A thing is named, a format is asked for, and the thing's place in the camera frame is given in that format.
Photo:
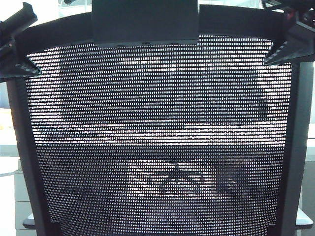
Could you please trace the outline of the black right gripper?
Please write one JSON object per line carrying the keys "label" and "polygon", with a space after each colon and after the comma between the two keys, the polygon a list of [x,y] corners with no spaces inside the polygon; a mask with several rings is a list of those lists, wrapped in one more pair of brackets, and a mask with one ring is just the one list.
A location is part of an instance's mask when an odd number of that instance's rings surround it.
{"label": "black right gripper", "polygon": [[315,60],[315,1],[314,0],[261,0],[266,10],[290,10],[290,17],[298,22],[287,29],[283,40],[275,41],[264,59],[265,65]]}

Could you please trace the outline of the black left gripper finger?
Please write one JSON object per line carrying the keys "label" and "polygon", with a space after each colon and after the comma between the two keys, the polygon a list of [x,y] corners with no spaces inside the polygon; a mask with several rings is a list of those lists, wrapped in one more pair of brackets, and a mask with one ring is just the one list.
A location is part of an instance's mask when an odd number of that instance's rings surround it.
{"label": "black left gripper finger", "polygon": [[27,56],[18,53],[14,40],[0,47],[1,83],[15,78],[30,78],[39,75],[41,75],[41,70]]}
{"label": "black left gripper finger", "polygon": [[0,23],[1,37],[16,36],[37,21],[32,5],[27,2],[22,4],[23,7],[19,11]]}

